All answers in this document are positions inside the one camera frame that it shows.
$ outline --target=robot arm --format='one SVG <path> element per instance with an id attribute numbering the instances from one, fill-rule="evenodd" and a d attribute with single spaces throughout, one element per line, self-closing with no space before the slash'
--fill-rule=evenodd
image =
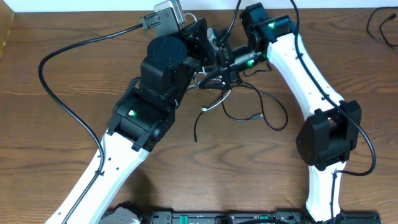
<path id="1" fill-rule="evenodd" d="M 309 54 L 305 50 L 301 36 L 298 37 L 298 46 L 303 54 L 302 57 L 311 70 L 313 76 L 321 87 L 329 94 L 330 98 L 337 104 L 344 100 L 324 79 L 316 65 L 311 60 Z M 287 34 L 277 38 L 277 41 L 269 44 L 267 49 L 267 57 L 283 76 L 289 88 L 295 95 L 304 120 L 315 115 L 316 110 L 328 111 L 333 106 L 323 99 L 319 90 L 313 84 L 302 64 L 297 60 L 297 54 L 294 46 L 294 34 Z M 325 170 L 319 170 L 315 166 L 309 166 L 309 194 L 306 202 L 306 209 L 310 216 L 316 221 L 326 221 L 331 218 L 330 213 L 330 195 L 333 182 L 332 173 L 335 170 L 343 170 L 346 162 L 337 162 L 326 166 Z M 338 205 L 338 196 L 340 189 L 341 174 L 336 179 L 336 187 L 334 189 L 333 215 L 340 213 Z"/>
<path id="2" fill-rule="evenodd" d="M 149 151 L 145 149 L 132 150 L 135 143 L 118 133 L 112 135 L 105 133 L 101 144 L 106 154 L 104 172 L 83 197 L 83 200 L 70 216 L 68 223 L 98 223 L 124 181 L 149 154 Z M 93 178 L 99 164 L 100 152 L 97 151 L 67 199 L 45 223 L 58 224 L 63 222 L 77 198 Z"/>
<path id="3" fill-rule="evenodd" d="M 107 124 L 102 140 L 106 153 L 104 174 L 97 178 L 68 223 L 99 222 L 123 182 L 173 125 L 175 110 L 198 68 L 213 65 L 214 70 L 199 84 L 200 88 L 230 90 L 232 83 L 242 82 L 239 72 L 267 59 L 286 80 L 305 120 L 296 144 L 310 169 L 307 212 L 313 223 L 329 220 L 332 173 L 344 169 L 350 151 L 356 147 L 358 130 L 323 99 L 306 74 L 295 52 L 293 22 L 288 16 L 269 18 L 261 3 L 249 6 L 240 15 L 249 43 L 231 50 L 226 39 L 220 43 L 217 32 L 207 30 L 203 18 L 180 30 L 179 24 L 185 18 L 180 5 L 175 3 L 161 3 L 155 7 L 155 13 L 141 18 L 144 28 L 153 27 L 158 37 L 148 45 L 147 57 L 141 63 L 139 88 L 134 87 L 138 80 L 133 80 Z M 359 124 L 361 109 L 357 102 L 346 103 L 332 89 L 306 52 L 301 37 L 298 46 L 331 100 Z M 100 162 L 98 154 L 47 223 L 63 221 L 90 182 Z M 334 216 L 340 213 L 340 175 L 334 189 Z"/>

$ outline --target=black mounting bracket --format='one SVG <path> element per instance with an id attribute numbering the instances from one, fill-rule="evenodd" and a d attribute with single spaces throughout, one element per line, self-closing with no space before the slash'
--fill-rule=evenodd
<path id="1" fill-rule="evenodd" d="M 356 101 L 340 102 L 344 110 L 359 125 L 361 107 Z M 297 138 L 296 145 L 302 159 L 309 166 L 323 171 L 327 166 L 349 159 L 355 149 L 358 130 L 336 108 L 328 111 L 316 110 L 305 121 Z"/>

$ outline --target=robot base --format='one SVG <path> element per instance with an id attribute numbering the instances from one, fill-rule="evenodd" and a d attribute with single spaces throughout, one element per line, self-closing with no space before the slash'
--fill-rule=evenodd
<path id="1" fill-rule="evenodd" d="M 152 212 L 143 213 L 136 205 L 130 202 L 119 204 L 115 212 L 107 212 L 103 219 L 105 221 L 110 216 L 115 216 L 112 220 L 114 224 L 238 224 L 241 222 L 264 219 L 263 224 L 268 224 L 267 219 L 280 220 L 290 224 L 325 224 L 311 221 L 307 212 L 304 210 L 277 210 L 276 212 L 264 213 L 199 213 L 199 212 Z M 380 215 L 371 212 L 341 212 L 335 218 L 336 224 L 381 224 Z"/>

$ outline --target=wooden table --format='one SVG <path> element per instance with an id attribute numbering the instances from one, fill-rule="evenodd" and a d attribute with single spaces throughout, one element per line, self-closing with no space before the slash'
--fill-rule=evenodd
<path id="1" fill-rule="evenodd" d="M 312 59 L 347 101 L 363 109 L 362 127 L 378 155 L 373 174 L 343 176 L 344 210 L 375 210 L 383 223 L 398 223 L 398 76 L 395 54 L 365 33 L 370 9 L 301 10 L 303 36 Z M 231 11 L 195 11 L 208 24 L 227 27 Z M 292 10 L 269 14 L 294 16 Z M 376 30 L 390 12 L 372 23 Z M 60 47 L 110 34 L 139 23 L 148 12 L 82 12 L 17 14 L 0 62 L 0 222 L 43 223 L 65 200 L 96 147 L 87 132 L 56 105 L 39 83 L 40 60 Z M 396 22 L 386 33 L 398 36 Z M 106 130 L 114 104 L 129 80 L 140 75 L 140 63 L 154 30 L 137 30 L 113 40 L 80 47 L 46 64 L 52 90 L 99 136 Z M 245 43 L 237 22 L 231 44 Z M 308 196 L 308 168 L 295 146 L 303 125 L 298 103 L 274 70 L 246 81 L 272 93 L 286 106 L 289 124 L 276 133 L 261 120 L 228 119 L 221 108 L 204 114 L 193 141 L 193 124 L 213 90 L 189 91 L 176 122 L 147 160 L 128 178 L 112 202 L 131 200 L 145 209 L 176 211 L 264 211 L 302 208 Z M 281 125 L 281 109 L 264 99 L 267 117 Z M 259 112 L 253 91 L 235 89 L 226 100 L 231 114 Z M 363 138 L 346 170 L 368 169 L 371 158 Z"/>

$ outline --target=black cable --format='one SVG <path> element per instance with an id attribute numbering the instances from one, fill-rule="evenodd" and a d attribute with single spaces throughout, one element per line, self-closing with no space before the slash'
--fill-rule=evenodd
<path id="1" fill-rule="evenodd" d="M 231 32 L 232 27 L 234 26 L 236 16 L 238 15 L 239 6 L 241 5 L 241 2 L 242 2 L 242 0 L 238 0 L 238 3 L 236 5 L 236 9 L 235 9 L 235 12 L 234 12 L 234 16 L 232 17 L 231 25 L 229 25 L 228 30 L 226 31 L 224 36 L 220 39 L 220 44 L 223 43 L 226 38 L 228 38 L 228 35 Z"/>
<path id="2" fill-rule="evenodd" d="M 379 41 L 379 42 L 381 42 L 381 43 L 383 43 L 383 44 L 386 44 L 387 46 L 389 46 L 390 48 L 392 48 L 395 52 L 397 52 L 398 53 L 398 51 L 394 48 L 394 47 L 398 47 L 398 44 L 389 44 L 388 43 L 388 41 L 384 41 L 384 40 L 386 40 L 386 39 L 384 39 L 384 40 L 381 40 L 381 39 L 378 39 L 377 37 L 375 37 L 371 32 L 370 32 L 370 30 L 369 30 L 369 25 L 370 25 L 370 22 L 371 22 L 371 20 L 372 20 L 372 18 L 373 18 L 373 15 L 378 11 L 378 10 L 382 10 L 382 9 L 398 9 L 398 6 L 387 6 L 387 7 L 379 7 L 379 8 L 377 8 L 377 9 L 375 9 L 372 13 L 371 13 L 371 15 L 369 16 L 369 19 L 368 19 L 368 22 L 366 23 L 366 32 L 373 38 L 373 39 L 375 39 L 375 40 L 377 40 L 377 41 Z M 388 20 L 392 20 L 393 18 L 391 18 L 392 16 L 394 16 L 394 14 L 392 14 L 390 17 L 388 17 L 386 20 L 388 21 Z"/>
<path id="3" fill-rule="evenodd" d="M 77 208 L 77 206 L 79 205 L 79 203 L 81 202 L 81 200 L 84 198 L 84 196 L 87 194 L 87 192 L 89 191 L 89 189 L 91 188 L 91 186 L 94 184 L 94 182 L 95 182 L 95 180 L 98 178 L 98 176 L 99 176 L 99 175 L 103 175 L 102 169 L 103 169 L 104 163 L 105 163 L 105 153 L 104 153 L 104 149 L 103 149 L 103 147 L 102 147 L 102 145 L 101 145 L 101 142 L 100 142 L 100 140 L 98 139 L 98 137 L 96 136 L 96 134 L 94 133 L 94 131 L 93 131 L 93 130 L 92 130 L 92 129 L 91 129 L 79 116 L 77 116 L 77 114 L 75 114 L 70 108 L 68 108 L 68 107 L 67 107 L 67 106 L 66 106 L 66 105 L 53 93 L 53 91 L 49 88 L 49 86 L 47 85 L 47 83 L 45 82 L 44 77 L 43 77 L 43 68 L 44 68 L 44 64 L 45 64 L 48 60 L 50 60 L 52 57 L 54 57 L 54 56 L 56 56 L 56 55 L 58 55 L 58 54 L 60 54 L 60 53 L 62 53 L 62 52 L 65 52 L 65 51 L 67 51 L 67 50 L 74 49 L 75 47 L 79 47 L 79 46 L 82 46 L 82 45 L 90 44 L 90 43 L 93 43 L 93 42 L 98 42 L 98 41 L 101 41 L 101 40 L 106 40 L 106 39 L 109 39 L 109 38 L 117 37 L 117 36 L 119 36 L 119 35 L 122 35 L 122 34 L 125 34 L 125 33 L 127 33 L 127 32 L 136 30 L 136 29 L 141 28 L 141 27 L 142 27 L 142 24 L 139 24 L 139 25 L 136 25 L 136 26 L 133 26 L 133 27 L 124 29 L 124 30 L 122 30 L 122 31 L 119 31 L 119 32 L 116 32 L 116 33 L 113 33 L 113 34 L 110 34 L 110 35 L 105 35 L 105 36 L 97 37 L 97 38 L 90 39 L 90 40 L 84 40 L 84 41 L 81 41 L 81 42 L 79 42 L 79 43 L 69 45 L 69 46 L 67 46 L 67 47 L 64 47 L 64 48 L 61 48 L 61 49 L 59 49 L 59 50 L 56 50 L 56 51 L 52 52 L 51 54 L 49 54 L 49 55 L 47 55 L 46 57 L 44 57 L 43 60 L 40 62 L 40 65 L 39 65 L 39 79 L 40 79 L 40 82 L 41 82 L 41 84 L 42 84 L 44 90 L 51 96 L 51 98 L 52 98 L 58 105 L 60 105 L 60 106 L 62 107 L 62 109 L 64 109 L 64 110 L 65 110 L 70 116 L 72 116 L 75 120 L 77 120 L 77 121 L 88 131 L 88 133 L 89 133 L 89 134 L 91 135 L 91 137 L 94 139 L 94 141 L 95 141 L 95 143 L 96 143 L 96 145 L 97 145 L 97 147 L 98 147 L 99 154 L 100 154 L 100 156 L 101 156 L 101 161 L 100 161 L 100 163 L 99 163 L 98 170 L 95 172 L 94 177 L 92 178 L 92 180 L 90 181 L 90 183 L 87 185 L 87 187 L 84 189 L 83 193 L 81 193 L 81 195 L 79 196 L 79 198 L 77 199 L 77 201 L 75 202 L 75 204 L 73 204 L 72 208 L 69 210 L 68 214 L 65 216 L 65 219 L 64 219 L 63 222 L 62 222 L 63 224 L 66 224 L 66 223 L 67 223 L 68 219 L 70 218 L 70 216 L 72 215 L 72 213 L 75 211 L 75 209 Z"/>
<path id="4" fill-rule="evenodd" d="M 260 92 L 256 87 L 254 87 L 254 85 L 252 85 L 252 84 L 250 84 L 250 83 L 248 83 L 248 82 L 242 82 L 242 84 L 245 84 L 245 85 L 250 86 L 251 89 L 253 89 L 254 91 L 256 91 L 257 94 L 259 95 L 260 103 L 261 103 L 261 113 L 263 114 L 263 117 L 262 117 L 262 118 L 263 118 L 264 121 L 266 122 L 268 128 L 271 129 L 271 130 L 273 130 L 273 131 L 281 131 L 281 130 L 285 129 L 286 126 L 287 126 L 287 122 L 288 122 L 289 119 L 288 119 L 288 116 L 287 116 L 286 109 L 285 109 L 285 107 L 282 105 L 282 103 L 280 103 L 280 101 L 277 100 L 276 97 L 274 97 L 274 96 L 272 96 L 272 95 L 270 95 L 270 94 L 268 94 L 268 93 L 266 93 L 266 92 L 263 92 L 263 94 L 265 94 L 265 95 L 267 95 L 267 96 L 273 98 L 274 100 L 276 100 L 276 101 L 278 102 L 278 104 L 281 105 L 281 107 L 282 107 L 282 109 L 283 109 L 283 111 L 285 112 L 285 115 L 286 115 L 286 122 L 285 122 L 285 124 L 282 125 L 282 127 L 280 127 L 280 128 L 274 128 L 273 126 L 271 126 L 271 125 L 269 124 L 269 122 L 268 122 L 268 120 L 267 120 L 267 117 L 266 117 L 266 114 L 265 114 L 265 112 L 264 112 L 264 103 L 262 102 L 261 92 Z"/>
<path id="5" fill-rule="evenodd" d="M 259 70 L 254 71 L 254 72 L 253 72 L 252 74 L 250 74 L 250 75 L 247 75 L 247 74 L 243 71 L 243 76 L 245 76 L 245 77 L 250 77 L 250 76 L 252 76 L 252 75 L 254 75 L 254 74 L 256 74 L 256 73 L 259 73 L 259 72 L 271 72 L 271 71 L 272 71 L 272 67 L 271 67 L 271 65 L 269 64 L 268 61 L 267 61 L 267 67 L 268 67 L 268 70 L 259 69 Z"/>
<path id="6" fill-rule="evenodd" d="M 396 44 L 390 44 L 390 42 L 387 40 L 387 38 L 386 38 L 386 36 L 384 35 L 383 30 L 382 30 L 382 26 L 383 26 L 386 22 L 388 22 L 388 21 L 390 21 L 390 20 L 393 20 L 393 19 L 395 19 L 396 17 L 397 17 L 397 14 L 396 14 L 396 13 L 391 14 L 387 19 L 385 19 L 385 20 L 379 25 L 379 31 L 380 31 L 380 34 L 381 34 L 381 36 L 383 37 L 384 41 L 386 42 L 387 46 L 389 46 L 393 51 L 395 51 L 395 52 L 398 53 L 398 50 L 395 49 L 395 47 L 396 47 L 397 45 L 396 45 Z"/>
<path id="7" fill-rule="evenodd" d="M 253 87 L 247 86 L 247 85 L 236 85 L 236 86 L 232 86 L 232 88 L 235 88 L 235 87 L 243 87 L 243 88 L 248 88 L 248 89 L 250 89 L 250 90 L 255 90 Z M 258 91 L 259 93 L 263 94 L 263 95 L 266 95 L 266 96 L 271 97 L 271 98 L 272 98 L 273 100 L 275 100 L 275 101 L 279 104 L 279 106 L 283 109 L 283 111 L 284 111 L 284 113 L 285 113 L 286 119 L 285 119 L 284 125 L 283 125 L 281 128 L 279 128 L 279 130 L 281 131 L 281 130 L 285 129 L 286 126 L 287 126 L 288 120 L 289 120 L 289 117 L 288 117 L 288 115 L 287 115 L 286 108 L 283 106 L 283 104 L 282 104 L 276 97 L 272 96 L 271 94 L 266 93 L 266 92 L 261 91 L 261 90 L 257 90 L 257 91 Z M 221 102 L 221 104 L 222 104 L 222 106 L 223 106 L 223 110 L 224 110 L 225 115 L 226 115 L 229 119 L 232 119 L 233 121 L 248 121 L 248 120 L 250 120 L 250 119 L 253 119 L 253 116 L 250 117 L 250 118 L 243 118 L 243 119 L 234 118 L 234 117 L 232 117 L 231 115 L 229 115 L 229 113 L 226 111 L 226 108 L 225 108 L 225 105 L 224 105 L 224 101 Z M 266 123 L 268 124 L 268 120 L 267 120 L 267 118 L 266 118 L 266 115 L 265 115 L 264 113 L 261 113 L 261 114 L 262 114 L 262 117 L 265 119 Z"/>
<path id="8" fill-rule="evenodd" d="M 224 90 L 221 91 L 221 95 L 219 97 L 217 97 L 213 102 L 211 102 L 207 108 L 213 106 L 213 104 L 215 104 L 220 98 L 223 97 L 224 93 L 226 93 Z M 204 111 L 201 111 L 200 114 L 197 117 L 197 120 L 195 121 L 195 125 L 193 126 L 193 138 L 195 140 L 195 143 L 198 143 L 198 138 L 197 138 L 197 124 L 199 121 L 200 116 L 203 114 Z"/>
<path id="9" fill-rule="evenodd" d="M 294 38 L 294 45 L 295 45 L 295 50 L 296 50 L 296 54 L 297 54 L 297 58 L 300 60 L 300 63 L 302 64 L 304 70 L 306 71 L 306 73 L 308 74 L 308 76 L 311 78 L 312 82 L 314 83 L 314 85 L 318 88 L 319 92 L 322 94 L 322 96 L 324 97 L 324 99 L 326 99 L 333 107 L 335 107 L 349 122 L 351 122 L 357 129 L 358 131 L 362 134 L 363 138 L 365 139 L 366 143 L 369 146 L 369 149 L 371 151 L 372 154 L 372 165 L 370 166 L 369 170 L 367 170 L 366 172 L 351 172 L 351 171 L 345 171 L 345 170 L 335 170 L 333 173 L 333 183 L 332 183 L 332 191 L 331 191 L 331 200 L 330 200 L 330 210 L 331 210 L 331 222 L 333 223 L 334 221 L 334 215 L 333 215 L 333 199 L 334 199 L 334 189 L 335 189 L 335 180 L 337 178 L 337 173 L 342 173 L 342 174 L 349 174 L 349 175 L 353 175 L 353 176 L 365 176 L 365 175 L 369 175 L 370 173 L 373 172 L 375 166 L 376 166 L 376 152 L 374 151 L 373 145 L 371 140 L 369 139 L 368 135 L 365 133 L 365 131 L 360 127 L 360 125 L 358 125 L 357 123 L 355 123 L 355 121 L 353 121 L 353 119 L 344 111 L 342 110 L 335 102 L 333 102 L 330 98 L 329 95 L 327 95 L 322 87 L 319 85 L 319 83 L 316 81 L 316 79 L 313 77 L 313 75 L 311 74 L 311 71 L 308 69 L 307 65 L 305 64 L 303 58 L 302 58 L 302 54 L 300 53 L 299 50 L 299 30 L 300 30 L 300 15 L 299 15 L 299 10 L 297 9 L 296 4 L 294 3 L 294 0 L 290 0 L 290 2 L 293 4 L 295 13 L 296 13 L 296 17 L 297 17 L 297 23 L 296 23 L 296 31 L 295 31 L 295 38 Z"/>

